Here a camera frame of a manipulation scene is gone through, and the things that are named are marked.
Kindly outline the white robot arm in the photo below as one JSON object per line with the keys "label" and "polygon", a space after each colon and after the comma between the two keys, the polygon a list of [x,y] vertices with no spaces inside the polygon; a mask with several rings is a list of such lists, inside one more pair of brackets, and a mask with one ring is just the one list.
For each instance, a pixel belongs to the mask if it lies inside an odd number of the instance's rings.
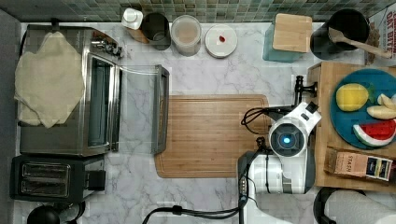
{"label": "white robot arm", "polygon": [[275,119],[258,150],[238,159],[238,224],[290,224],[262,211],[257,196],[305,194],[315,183],[316,165],[309,137],[321,120],[318,106],[301,102]]}

